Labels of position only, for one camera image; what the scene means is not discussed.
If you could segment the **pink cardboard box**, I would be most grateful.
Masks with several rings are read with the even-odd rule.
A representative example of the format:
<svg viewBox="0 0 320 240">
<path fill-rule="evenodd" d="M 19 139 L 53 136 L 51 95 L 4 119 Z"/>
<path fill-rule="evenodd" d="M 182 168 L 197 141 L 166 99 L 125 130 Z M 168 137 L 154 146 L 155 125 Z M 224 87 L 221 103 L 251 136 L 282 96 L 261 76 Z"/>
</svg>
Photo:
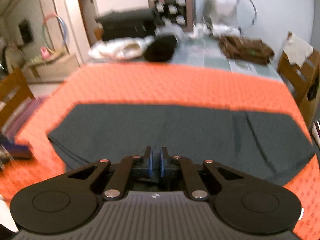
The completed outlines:
<svg viewBox="0 0 320 240">
<path fill-rule="evenodd" d="M 179 25 L 183 31 L 193 31 L 196 18 L 195 0 L 148 0 L 149 7 L 157 11 L 161 22 Z"/>
</svg>

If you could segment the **wooden chair at left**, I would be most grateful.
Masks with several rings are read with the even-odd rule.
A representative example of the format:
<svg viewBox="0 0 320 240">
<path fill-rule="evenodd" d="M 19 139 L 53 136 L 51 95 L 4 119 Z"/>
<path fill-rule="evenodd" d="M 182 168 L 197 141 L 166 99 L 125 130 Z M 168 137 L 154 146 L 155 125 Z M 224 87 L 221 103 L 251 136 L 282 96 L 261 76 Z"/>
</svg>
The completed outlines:
<svg viewBox="0 0 320 240">
<path fill-rule="evenodd" d="M 20 69 L 14 69 L 11 74 L 1 80 L 1 127 L 7 122 L 13 112 L 27 99 L 35 99 L 27 80 Z"/>
</svg>

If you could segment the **colourful hoops on wall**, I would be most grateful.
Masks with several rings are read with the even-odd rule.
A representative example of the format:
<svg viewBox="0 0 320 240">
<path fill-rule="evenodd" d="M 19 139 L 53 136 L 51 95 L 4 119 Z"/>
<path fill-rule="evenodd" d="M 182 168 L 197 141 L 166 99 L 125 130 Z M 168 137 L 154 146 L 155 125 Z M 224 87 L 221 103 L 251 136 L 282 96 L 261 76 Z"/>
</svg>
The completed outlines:
<svg viewBox="0 0 320 240">
<path fill-rule="evenodd" d="M 51 13 L 43 18 L 41 34 L 44 47 L 50 54 L 67 53 L 68 29 L 59 15 Z"/>
</svg>

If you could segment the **cardboard box on floor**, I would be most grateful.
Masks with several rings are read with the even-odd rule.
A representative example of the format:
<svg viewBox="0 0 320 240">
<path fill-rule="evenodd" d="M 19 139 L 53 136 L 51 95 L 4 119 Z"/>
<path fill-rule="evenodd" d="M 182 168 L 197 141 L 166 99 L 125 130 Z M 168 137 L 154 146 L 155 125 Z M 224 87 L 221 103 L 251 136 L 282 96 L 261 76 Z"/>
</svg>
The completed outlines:
<svg viewBox="0 0 320 240">
<path fill-rule="evenodd" d="M 28 83 L 60 83 L 80 68 L 74 54 L 67 54 L 54 60 L 28 63 L 22 73 Z"/>
</svg>

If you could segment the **rolled black grey garment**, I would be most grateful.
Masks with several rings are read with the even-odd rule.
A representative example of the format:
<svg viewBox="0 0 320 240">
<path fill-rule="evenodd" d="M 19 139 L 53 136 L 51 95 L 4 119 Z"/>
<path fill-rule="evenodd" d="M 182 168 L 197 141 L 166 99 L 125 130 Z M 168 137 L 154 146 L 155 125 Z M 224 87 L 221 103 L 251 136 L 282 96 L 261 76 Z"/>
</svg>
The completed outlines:
<svg viewBox="0 0 320 240">
<path fill-rule="evenodd" d="M 157 29 L 154 41 L 144 50 L 144 60 L 153 63 L 169 62 L 184 38 L 184 31 L 178 26 Z"/>
</svg>

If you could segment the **brown crumpled garment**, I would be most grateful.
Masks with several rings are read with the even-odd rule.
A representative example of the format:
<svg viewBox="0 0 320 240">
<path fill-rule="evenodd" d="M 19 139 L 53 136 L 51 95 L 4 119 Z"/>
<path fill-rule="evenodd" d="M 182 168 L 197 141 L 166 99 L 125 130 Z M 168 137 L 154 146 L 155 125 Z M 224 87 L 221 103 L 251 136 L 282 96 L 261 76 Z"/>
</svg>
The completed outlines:
<svg viewBox="0 0 320 240">
<path fill-rule="evenodd" d="M 262 40 L 252 40 L 237 36 L 220 36 L 219 47 L 228 59 L 268 65 L 274 51 Z"/>
</svg>

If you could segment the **orange patterned mat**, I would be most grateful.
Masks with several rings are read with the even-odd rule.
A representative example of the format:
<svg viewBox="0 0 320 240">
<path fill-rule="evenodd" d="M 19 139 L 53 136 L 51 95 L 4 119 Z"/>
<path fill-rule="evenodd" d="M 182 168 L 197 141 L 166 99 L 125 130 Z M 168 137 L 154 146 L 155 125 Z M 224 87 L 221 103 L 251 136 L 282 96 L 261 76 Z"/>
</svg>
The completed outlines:
<svg viewBox="0 0 320 240">
<path fill-rule="evenodd" d="M 18 133 L 17 142 L 30 144 L 34 158 L 8 164 L 1 173 L 1 195 L 6 202 L 20 189 L 64 171 L 65 165 L 46 134 L 79 103 L 151 103 L 281 113 L 308 132 L 292 95 L 280 81 L 175 64 L 85 66 L 58 87 Z"/>
</svg>

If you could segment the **white folded garment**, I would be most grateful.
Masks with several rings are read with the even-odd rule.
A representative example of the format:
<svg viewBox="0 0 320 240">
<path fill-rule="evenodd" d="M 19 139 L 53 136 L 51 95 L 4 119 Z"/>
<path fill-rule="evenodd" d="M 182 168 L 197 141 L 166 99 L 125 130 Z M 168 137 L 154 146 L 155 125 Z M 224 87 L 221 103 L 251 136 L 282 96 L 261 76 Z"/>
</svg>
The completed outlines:
<svg viewBox="0 0 320 240">
<path fill-rule="evenodd" d="M 146 48 L 154 41 L 153 36 L 146 38 L 117 38 L 109 41 L 99 40 L 88 51 L 94 60 L 127 61 L 143 56 Z"/>
</svg>

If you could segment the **wooden chair with cloth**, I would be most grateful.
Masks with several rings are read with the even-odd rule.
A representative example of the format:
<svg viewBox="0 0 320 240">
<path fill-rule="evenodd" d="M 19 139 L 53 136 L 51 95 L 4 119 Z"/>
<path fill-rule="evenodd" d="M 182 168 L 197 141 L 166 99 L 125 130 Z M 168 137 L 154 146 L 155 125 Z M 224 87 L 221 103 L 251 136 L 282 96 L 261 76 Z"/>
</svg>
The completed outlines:
<svg viewBox="0 0 320 240">
<path fill-rule="evenodd" d="M 287 55 L 282 52 L 277 72 L 291 88 L 292 96 L 303 119 L 307 127 L 311 128 L 319 104 L 319 51 L 313 48 L 313 53 L 302 68 L 291 65 Z"/>
</svg>

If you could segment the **dark grey garment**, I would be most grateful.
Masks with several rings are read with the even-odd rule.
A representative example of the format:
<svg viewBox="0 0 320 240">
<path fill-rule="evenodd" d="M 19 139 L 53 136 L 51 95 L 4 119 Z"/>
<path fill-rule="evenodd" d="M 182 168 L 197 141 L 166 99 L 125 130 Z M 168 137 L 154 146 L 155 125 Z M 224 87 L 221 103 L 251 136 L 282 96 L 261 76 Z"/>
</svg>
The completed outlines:
<svg viewBox="0 0 320 240">
<path fill-rule="evenodd" d="M 158 159 L 166 147 L 193 163 L 211 159 L 278 185 L 316 153 L 286 114 L 175 105 L 80 104 L 47 137 L 68 170 L 103 158 L 116 163 L 147 147 Z"/>
</svg>

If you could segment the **white cloth on chair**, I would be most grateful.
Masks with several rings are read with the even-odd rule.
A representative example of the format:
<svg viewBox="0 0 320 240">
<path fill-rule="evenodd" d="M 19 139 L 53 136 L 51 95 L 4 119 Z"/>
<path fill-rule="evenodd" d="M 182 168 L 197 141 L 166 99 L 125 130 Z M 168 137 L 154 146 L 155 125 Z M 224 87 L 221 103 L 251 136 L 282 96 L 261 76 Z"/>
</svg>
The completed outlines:
<svg viewBox="0 0 320 240">
<path fill-rule="evenodd" d="M 304 62 L 313 53 L 313 47 L 295 34 L 290 34 L 283 48 L 291 65 L 302 68 Z"/>
</svg>

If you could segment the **folded dark clothes stack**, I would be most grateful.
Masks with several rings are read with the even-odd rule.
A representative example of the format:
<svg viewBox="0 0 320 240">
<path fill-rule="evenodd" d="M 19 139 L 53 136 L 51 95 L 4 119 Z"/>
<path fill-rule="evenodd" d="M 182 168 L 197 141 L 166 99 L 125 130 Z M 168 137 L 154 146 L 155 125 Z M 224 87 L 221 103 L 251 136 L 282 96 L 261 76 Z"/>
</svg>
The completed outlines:
<svg viewBox="0 0 320 240">
<path fill-rule="evenodd" d="M 110 12 L 96 18 L 102 25 L 102 40 L 109 41 L 117 38 L 145 38 L 153 36 L 160 23 L 159 13 L 154 9 L 138 9 L 124 12 Z"/>
</svg>

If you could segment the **clear plastic bag bundle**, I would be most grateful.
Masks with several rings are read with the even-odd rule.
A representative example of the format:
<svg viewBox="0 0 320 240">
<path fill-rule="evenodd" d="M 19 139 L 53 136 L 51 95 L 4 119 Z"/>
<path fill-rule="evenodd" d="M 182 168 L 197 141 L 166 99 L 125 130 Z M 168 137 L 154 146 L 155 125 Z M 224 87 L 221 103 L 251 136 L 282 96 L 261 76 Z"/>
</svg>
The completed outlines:
<svg viewBox="0 0 320 240">
<path fill-rule="evenodd" d="M 238 7 L 241 0 L 203 0 L 196 25 L 214 37 L 242 36 L 244 30 L 254 26 L 257 21 L 257 9 L 252 0 L 253 17 L 249 25 L 243 27 L 238 19 Z"/>
</svg>

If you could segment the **striped folded clothes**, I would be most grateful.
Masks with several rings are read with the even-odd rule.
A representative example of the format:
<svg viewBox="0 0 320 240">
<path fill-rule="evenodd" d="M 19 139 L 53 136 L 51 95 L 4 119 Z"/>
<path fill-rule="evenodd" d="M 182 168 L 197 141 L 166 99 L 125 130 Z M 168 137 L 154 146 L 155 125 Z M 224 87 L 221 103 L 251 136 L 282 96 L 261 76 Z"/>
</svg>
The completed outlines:
<svg viewBox="0 0 320 240">
<path fill-rule="evenodd" d="M 312 133 L 312 136 L 313 136 L 317 146 L 320 148 L 320 122 L 319 122 L 319 119 L 315 120 L 313 122 L 311 133 Z"/>
</svg>

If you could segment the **green checkered tablecloth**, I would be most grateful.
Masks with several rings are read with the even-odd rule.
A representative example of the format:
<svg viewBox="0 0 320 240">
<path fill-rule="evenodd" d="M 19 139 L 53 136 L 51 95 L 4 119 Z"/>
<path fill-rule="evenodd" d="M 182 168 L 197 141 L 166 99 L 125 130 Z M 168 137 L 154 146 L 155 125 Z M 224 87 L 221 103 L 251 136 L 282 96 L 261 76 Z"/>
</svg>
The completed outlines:
<svg viewBox="0 0 320 240">
<path fill-rule="evenodd" d="M 112 60 L 101 56 L 101 52 L 110 52 L 113 48 L 137 42 L 138 45 L 146 47 L 154 41 L 154 38 L 124 38 L 108 42 L 97 41 L 88 51 L 88 63 L 106 63 Z M 267 79 L 282 81 L 281 77 L 272 65 L 259 65 L 246 61 L 227 59 L 220 50 L 218 42 L 210 37 L 198 39 L 186 39 L 178 43 L 175 53 L 169 61 L 172 64 L 185 64 L 194 67 L 221 69 L 233 73 L 246 74 L 250 76 L 263 77 Z"/>
</svg>

